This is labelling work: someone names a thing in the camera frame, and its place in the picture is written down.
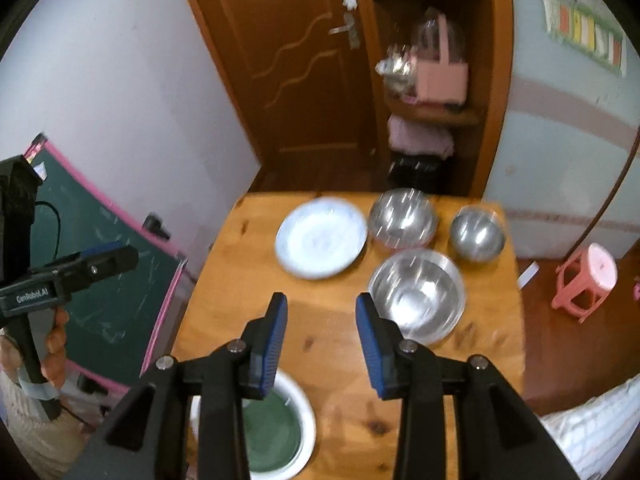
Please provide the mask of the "person's left hand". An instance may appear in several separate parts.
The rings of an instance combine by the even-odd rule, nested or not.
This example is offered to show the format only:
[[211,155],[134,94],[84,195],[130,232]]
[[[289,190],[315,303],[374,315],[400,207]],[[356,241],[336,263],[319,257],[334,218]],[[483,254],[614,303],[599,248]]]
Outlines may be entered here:
[[[66,362],[66,331],[65,325],[70,317],[63,307],[57,307],[54,312],[54,322],[44,346],[47,354],[41,360],[43,377],[55,388],[60,390],[65,382]],[[17,370],[23,364],[21,353],[8,337],[1,334],[1,368],[12,382],[17,382]]]

